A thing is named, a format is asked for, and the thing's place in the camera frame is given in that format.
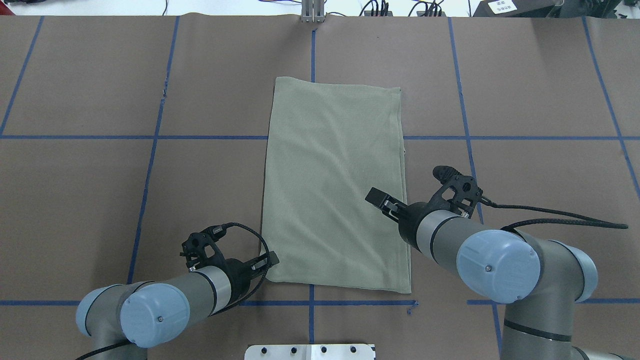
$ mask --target metal plate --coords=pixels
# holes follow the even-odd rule
[[[372,344],[315,345],[252,345],[244,360],[304,359],[304,360],[375,360]]]

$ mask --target blue tape line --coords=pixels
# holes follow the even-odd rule
[[[175,49],[175,39],[178,36],[178,25],[180,24],[180,17],[175,18],[175,24],[173,25],[173,38],[171,41],[171,50],[169,51],[169,60],[166,64],[166,77],[164,79],[163,97],[160,100],[160,108],[158,109],[158,118],[156,122],[156,131],[154,133],[154,143],[151,146],[151,155],[149,156],[149,166],[147,167],[147,178],[145,179],[145,189],[142,193],[142,203],[140,205],[140,215],[138,216],[138,226],[136,227],[136,238],[133,241],[133,251],[131,252],[131,262],[129,263],[129,276],[127,277],[127,284],[133,282],[133,273],[136,269],[136,258],[138,257],[138,245],[140,244],[140,234],[142,233],[142,218],[145,215],[145,208],[147,207],[147,195],[149,193],[149,181],[151,180],[151,170],[154,166],[154,159],[156,156],[156,148],[158,143],[158,135],[160,133],[160,125],[162,123],[162,114],[164,110],[164,101],[166,99],[166,89],[169,86],[169,75],[171,73],[171,63],[173,60],[173,50]]]
[[[311,82],[316,82],[316,31],[311,31]]]
[[[2,139],[18,140],[151,140],[153,135],[3,135]]]
[[[160,140],[269,140],[263,135],[159,135]]]
[[[315,305],[316,300],[316,287],[313,284],[309,284],[309,343],[316,342],[316,335],[314,334],[314,319],[315,319]]]
[[[316,31],[311,31],[311,82],[316,82]],[[309,343],[316,342],[316,336],[314,334],[314,318],[315,306],[314,301],[316,299],[316,287],[313,284],[309,284]]]
[[[0,306],[78,306],[75,300],[0,300]]]
[[[460,110],[462,112],[462,124],[465,127],[465,139],[467,141],[467,154],[469,156],[469,165],[471,166],[471,176],[477,180],[476,176],[476,164],[474,163],[473,150],[471,148],[471,135],[469,133],[469,124],[467,122],[467,108],[465,107],[465,97],[462,94],[462,80],[460,79],[460,66],[458,65],[458,52],[456,51],[456,40],[453,33],[453,21],[450,17],[447,18],[449,22],[449,38],[451,38],[451,52],[453,54],[453,66],[456,70],[456,82],[458,83],[458,97],[460,98]],[[480,224],[484,224],[484,217],[482,215],[482,205],[477,205],[478,217],[480,218]]]
[[[412,135],[406,135],[404,136],[405,140],[466,140],[467,137],[466,136],[455,136],[455,135],[451,135],[451,136],[438,136],[438,135],[426,135],[426,136],[412,136]]]
[[[640,298],[623,298],[623,297],[614,297],[614,298],[593,298],[587,299],[583,302],[578,302],[580,304],[640,304]],[[492,300],[467,300],[467,305],[504,305],[499,302],[495,302]]]
[[[638,200],[640,200],[640,186],[638,185],[636,172],[634,171],[634,167],[631,164],[631,160],[629,159],[629,153],[627,152],[627,146],[625,145],[625,141],[622,139],[622,132],[620,131],[620,125],[618,124],[616,113],[613,111],[613,105],[611,104],[611,99],[609,98],[609,92],[607,91],[607,87],[605,86],[604,80],[602,79],[602,74],[600,73],[600,66],[598,66],[598,60],[596,59],[596,54],[593,51],[593,44],[591,43],[591,35],[589,34],[589,26],[587,25],[587,18],[584,16],[582,17],[582,26],[584,27],[584,34],[587,38],[587,44],[589,45],[589,52],[591,53],[593,66],[596,70],[596,74],[598,75],[598,80],[600,82],[600,87],[602,88],[602,93],[604,94],[604,99],[607,102],[607,107],[609,108],[609,113],[611,114],[611,120],[613,121],[613,126],[616,128],[616,134],[618,134],[618,139],[620,140],[620,147],[622,147],[622,153],[625,156],[625,161],[627,162],[627,168],[629,169],[629,173],[631,175],[631,180],[633,181],[634,187],[636,188],[636,195],[638,197]]]
[[[415,300],[315,300],[309,286],[309,298],[312,300],[255,300],[245,301],[241,306],[416,306]]]
[[[153,140],[154,135],[0,135],[7,140]],[[158,135],[158,140],[269,140],[266,135]],[[471,140],[610,140],[617,136],[501,136],[471,135]],[[406,135],[405,140],[466,140],[464,135]],[[622,136],[637,141],[640,136]]]
[[[415,300],[316,300],[316,306],[414,306]]]
[[[18,94],[18,89],[20,88],[20,83],[22,82],[24,71],[27,69],[27,64],[29,63],[29,59],[31,58],[31,53],[33,52],[33,48],[36,46],[36,40],[38,39],[38,35],[40,34],[40,28],[42,28],[43,21],[44,21],[44,16],[41,16],[40,21],[38,21],[38,27],[36,28],[36,32],[33,34],[33,38],[31,39],[31,45],[29,46],[29,51],[27,52],[27,56],[24,58],[24,63],[22,63],[22,68],[20,69],[18,80],[15,82],[15,87],[13,88],[11,99],[9,99],[9,103],[7,104],[6,111],[4,112],[2,125],[0,125],[0,135],[2,135],[2,133],[4,132],[4,128],[6,127],[6,122],[9,120],[9,114],[11,113],[11,108],[13,107],[13,101],[15,100],[15,96]]]
[[[493,300],[467,300],[467,305],[503,305]]]
[[[492,304],[491,311],[493,312],[493,326],[495,327],[495,338],[498,339],[498,354],[501,354],[502,353],[502,333],[500,331],[500,319],[498,318],[498,306],[496,304]]]
[[[616,136],[470,136],[471,140],[617,140]]]

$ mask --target green cloth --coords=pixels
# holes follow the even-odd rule
[[[406,202],[400,89],[277,78],[262,234],[271,281],[411,292],[410,248],[365,201]]]

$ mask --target label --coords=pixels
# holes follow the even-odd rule
[[[490,3],[488,3],[489,7],[491,8],[491,11],[493,11],[493,13],[508,13],[508,12],[512,12],[514,10],[518,10],[518,8],[515,6],[515,4],[513,4],[512,0],[498,0],[498,1],[492,1]]]

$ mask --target metal bracket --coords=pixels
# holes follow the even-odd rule
[[[371,344],[252,345],[244,360],[375,360]]]
[[[302,22],[324,22],[324,0],[301,0]]]

